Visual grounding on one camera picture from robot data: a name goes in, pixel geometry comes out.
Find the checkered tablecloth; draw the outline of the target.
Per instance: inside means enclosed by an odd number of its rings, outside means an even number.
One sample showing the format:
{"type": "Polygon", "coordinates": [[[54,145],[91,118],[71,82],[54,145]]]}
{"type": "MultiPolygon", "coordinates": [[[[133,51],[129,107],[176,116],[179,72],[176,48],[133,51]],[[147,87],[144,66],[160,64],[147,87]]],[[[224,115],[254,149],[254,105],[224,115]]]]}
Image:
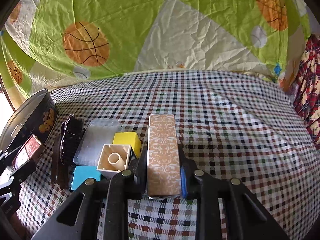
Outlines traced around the checkered tablecloth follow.
{"type": "Polygon", "coordinates": [[[50,182],[54,140],[74,114],[116,119],[148,141],[149,116],[173,114],[185,155],[215,178],[239,178],[291,239],[319,216],[319,151],[275,84],[226,72],[178,71],[91,81],[51,92],[58,119],[36,171],[23,183],[18,218],[30,238],[70,192],[50,182]]]}

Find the basketball print bed sheet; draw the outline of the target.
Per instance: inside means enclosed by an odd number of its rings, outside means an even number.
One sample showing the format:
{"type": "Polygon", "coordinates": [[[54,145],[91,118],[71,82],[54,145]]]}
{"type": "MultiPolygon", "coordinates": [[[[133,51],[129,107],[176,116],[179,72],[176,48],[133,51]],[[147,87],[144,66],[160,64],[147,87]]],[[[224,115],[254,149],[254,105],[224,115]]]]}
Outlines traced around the basketball print bed sheet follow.
{"type": "Polygon", "coordinates": [[[287,90],[310,34],[303,0],[20,0],[1,29],[1,78],[15,106],[43,88],[157,70],[287,90]]]}

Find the red plaid bear cloth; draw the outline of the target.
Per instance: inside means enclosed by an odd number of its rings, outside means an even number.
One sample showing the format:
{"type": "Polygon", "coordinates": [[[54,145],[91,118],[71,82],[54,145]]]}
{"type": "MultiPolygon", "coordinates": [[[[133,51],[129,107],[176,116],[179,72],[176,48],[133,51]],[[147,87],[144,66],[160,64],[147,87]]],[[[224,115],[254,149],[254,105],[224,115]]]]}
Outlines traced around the red plaid bear cloth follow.
{"type": "Polygon", "coordinates": [[[298,87],[293,106],[319,150],[319,36],[312,34],[300,60],[295,84],[298,87]]]}

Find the yellow toy cube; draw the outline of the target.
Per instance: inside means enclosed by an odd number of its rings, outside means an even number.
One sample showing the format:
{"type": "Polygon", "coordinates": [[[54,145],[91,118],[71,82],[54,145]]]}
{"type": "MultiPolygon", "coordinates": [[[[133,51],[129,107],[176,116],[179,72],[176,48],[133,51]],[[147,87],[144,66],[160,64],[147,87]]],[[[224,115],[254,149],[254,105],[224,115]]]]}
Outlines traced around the yellow toy cube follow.
{"type": "Polygon", "coordinates": [[[117,132],[114,135],[114,145],[130,145],[133,149],[135,156],[140,158],[141,141],[136,132],[117,132]]]}

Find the blue toy block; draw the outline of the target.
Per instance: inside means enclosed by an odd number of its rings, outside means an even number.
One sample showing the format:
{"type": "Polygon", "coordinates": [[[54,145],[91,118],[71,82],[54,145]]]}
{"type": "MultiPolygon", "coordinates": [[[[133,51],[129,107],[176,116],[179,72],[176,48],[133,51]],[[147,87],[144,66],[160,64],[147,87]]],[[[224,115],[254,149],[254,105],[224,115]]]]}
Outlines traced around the blue toy block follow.
{"type": "Polygon", "coordinates": [[[94,178],[96,181],[101,180],[101,173],[95,166],[76,166],[73,172],[71,190],[76,190],[86,179],[94,178]]]}

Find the white sun toy block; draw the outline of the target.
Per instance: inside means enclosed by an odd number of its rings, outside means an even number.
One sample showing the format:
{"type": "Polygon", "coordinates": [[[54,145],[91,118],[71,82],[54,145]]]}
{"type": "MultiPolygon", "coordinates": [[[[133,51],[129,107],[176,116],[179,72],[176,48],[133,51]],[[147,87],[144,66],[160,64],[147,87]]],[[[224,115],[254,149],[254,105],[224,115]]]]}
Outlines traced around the white sun toy block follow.
{"type": "Polygon", "coordinates": [[[130,157],[130,145],[105,144],[98,160],[97,171],[105,178],[112,178],[128,168],[130,157]]]}

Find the round metal tin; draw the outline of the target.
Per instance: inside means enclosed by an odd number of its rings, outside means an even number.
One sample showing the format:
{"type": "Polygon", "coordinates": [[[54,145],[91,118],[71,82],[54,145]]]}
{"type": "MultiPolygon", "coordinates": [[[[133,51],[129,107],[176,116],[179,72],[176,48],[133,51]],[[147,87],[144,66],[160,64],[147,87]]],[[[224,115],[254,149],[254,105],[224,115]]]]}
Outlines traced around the round metal tin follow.
{"type": "Polygon", "coordinates": [[[18,107],[1,133],[1,150],[11,152],[31,135],[43,144],[57,120],[57,108],[47,89],[42,89],[18,107]]]}

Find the patterned rectangular box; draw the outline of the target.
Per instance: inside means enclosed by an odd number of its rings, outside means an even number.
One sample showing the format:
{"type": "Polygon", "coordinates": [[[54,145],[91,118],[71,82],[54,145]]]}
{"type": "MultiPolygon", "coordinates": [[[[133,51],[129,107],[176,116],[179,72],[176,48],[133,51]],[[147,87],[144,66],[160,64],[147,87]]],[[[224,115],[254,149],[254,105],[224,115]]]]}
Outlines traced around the patterned rectangular box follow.
{"type": "Polygon", "coordinates": [[[180,159],[172,114],[149,116],[146,188],[150,199],[181,194],[180,159]]]}

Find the copper makeup palette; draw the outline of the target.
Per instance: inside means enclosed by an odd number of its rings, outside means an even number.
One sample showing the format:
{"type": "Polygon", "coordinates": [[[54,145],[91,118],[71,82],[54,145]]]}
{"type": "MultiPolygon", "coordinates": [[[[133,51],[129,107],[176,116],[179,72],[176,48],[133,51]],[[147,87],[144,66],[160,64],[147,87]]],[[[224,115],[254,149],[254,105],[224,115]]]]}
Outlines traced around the copper makeup palette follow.
{"type": "Polygon", "coordinates": [[[33,160],[35,163],[38,163],[44,152],[44,145],[40,142],[37,136],[32,134],[23,144],[18,154],[12,161],[14,170],[17,170],[29,160],[33,160]]]}

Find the clear plastic box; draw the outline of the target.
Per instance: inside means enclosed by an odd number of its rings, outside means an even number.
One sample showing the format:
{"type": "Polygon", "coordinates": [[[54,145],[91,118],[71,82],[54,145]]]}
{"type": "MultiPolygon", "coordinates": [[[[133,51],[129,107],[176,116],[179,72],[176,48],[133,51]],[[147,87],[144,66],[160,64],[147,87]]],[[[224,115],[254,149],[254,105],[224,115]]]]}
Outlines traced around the clear plastic box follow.
{"type": "Polygon", "coordinates": [[[105,144],[111,144],[122,127],[116,119],[93,119],[87,126],[73,158],[75,165],[97,166],[105,144]]]}

